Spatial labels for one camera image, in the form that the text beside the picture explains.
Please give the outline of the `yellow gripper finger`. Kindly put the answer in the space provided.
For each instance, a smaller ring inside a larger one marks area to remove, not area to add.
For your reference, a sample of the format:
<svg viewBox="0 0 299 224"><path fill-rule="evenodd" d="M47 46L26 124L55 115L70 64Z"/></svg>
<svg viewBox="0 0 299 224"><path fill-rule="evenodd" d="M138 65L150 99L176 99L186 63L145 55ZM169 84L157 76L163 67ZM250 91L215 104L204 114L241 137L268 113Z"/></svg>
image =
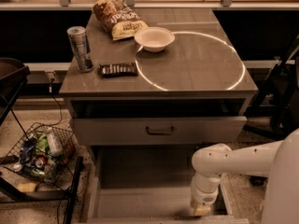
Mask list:
<svg viewBox="0 0 299 224"><path fill-rule="evenodd" d="M210 211L210 206L191 200L191 208L195 217L202 217Z"/></svg>

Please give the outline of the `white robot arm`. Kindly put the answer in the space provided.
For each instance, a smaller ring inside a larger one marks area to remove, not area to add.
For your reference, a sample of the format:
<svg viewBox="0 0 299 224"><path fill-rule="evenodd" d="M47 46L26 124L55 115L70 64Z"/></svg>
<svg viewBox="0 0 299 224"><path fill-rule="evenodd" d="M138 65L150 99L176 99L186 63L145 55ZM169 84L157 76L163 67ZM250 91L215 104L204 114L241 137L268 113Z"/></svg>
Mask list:
<svg viewBox="0 0 299 224"><path fill-rule="evenodd" d="M218 143L192 155L191 208L195 217L207 214L216 202L225 173L268 177L281 141L231 150Z"/></svg>

